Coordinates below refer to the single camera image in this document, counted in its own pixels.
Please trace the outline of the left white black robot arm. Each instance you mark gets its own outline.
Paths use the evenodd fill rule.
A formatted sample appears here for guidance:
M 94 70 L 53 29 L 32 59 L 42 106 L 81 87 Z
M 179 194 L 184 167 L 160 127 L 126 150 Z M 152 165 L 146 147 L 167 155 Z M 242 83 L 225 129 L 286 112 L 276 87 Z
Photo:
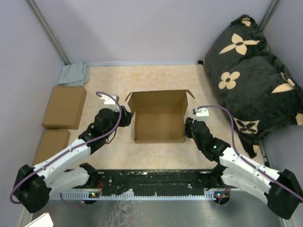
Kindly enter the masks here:
M 29 213 L 41 210 L 53 196 L 78 186 L 97 185 L 98 171 L 88 163 L 68 171 L 78 161 L 92 155 L 108 143 L 117 127 L 131 124 L 133 114 L 124 106 L 118 111 L 101 109 L 87 129 L 68 147 L 51 158 L 22 166 L 17 174 L 10 198 L 17 198 Z

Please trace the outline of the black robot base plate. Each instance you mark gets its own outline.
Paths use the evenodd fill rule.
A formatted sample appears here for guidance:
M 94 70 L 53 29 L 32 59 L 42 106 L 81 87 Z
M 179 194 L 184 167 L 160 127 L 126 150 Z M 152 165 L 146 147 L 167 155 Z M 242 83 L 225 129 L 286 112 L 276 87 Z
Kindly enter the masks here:
M 231 187 L 223 183 L 222 169 L 98 170 L 91 182 L 77 186 L 89 191 L 88 200 L 190 200 L 226 204 Z

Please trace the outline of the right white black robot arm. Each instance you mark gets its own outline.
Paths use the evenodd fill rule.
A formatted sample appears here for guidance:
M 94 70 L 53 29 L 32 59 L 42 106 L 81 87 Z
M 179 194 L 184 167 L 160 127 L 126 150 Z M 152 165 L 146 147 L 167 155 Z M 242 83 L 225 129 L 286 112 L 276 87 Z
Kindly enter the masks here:
M 216 187 L 235 187 L 263 201 L 277 216 L 289 220 L 303 201 L 303 190 L 294 173 L 278 171 L 261 165 L 236 150 L 225 141 L 213 137 L 203 121 L 186 118 L 186 137 L 194 140 L 198 150 L 217 163 L 211 175 Z

